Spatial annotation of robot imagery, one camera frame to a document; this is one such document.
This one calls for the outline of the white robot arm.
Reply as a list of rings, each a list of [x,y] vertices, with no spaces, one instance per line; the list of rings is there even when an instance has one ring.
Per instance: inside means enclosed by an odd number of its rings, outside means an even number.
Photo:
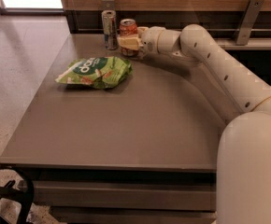
[[[207,68],[230,101],[217,155],[216,224],[271,224],[271,86],[197,24],[180,32],[139,27],[118,42]]]

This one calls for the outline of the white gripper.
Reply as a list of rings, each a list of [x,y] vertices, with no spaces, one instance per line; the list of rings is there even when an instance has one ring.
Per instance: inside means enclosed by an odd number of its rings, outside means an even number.
[[[118,43],[122,48],[131,50],[142,49],[145,53],[162,53],[161,47],[161,34],[164,32],[164,27],[137,27],[137,32],[141,35],[141,39],[138,35],[119,36]]]

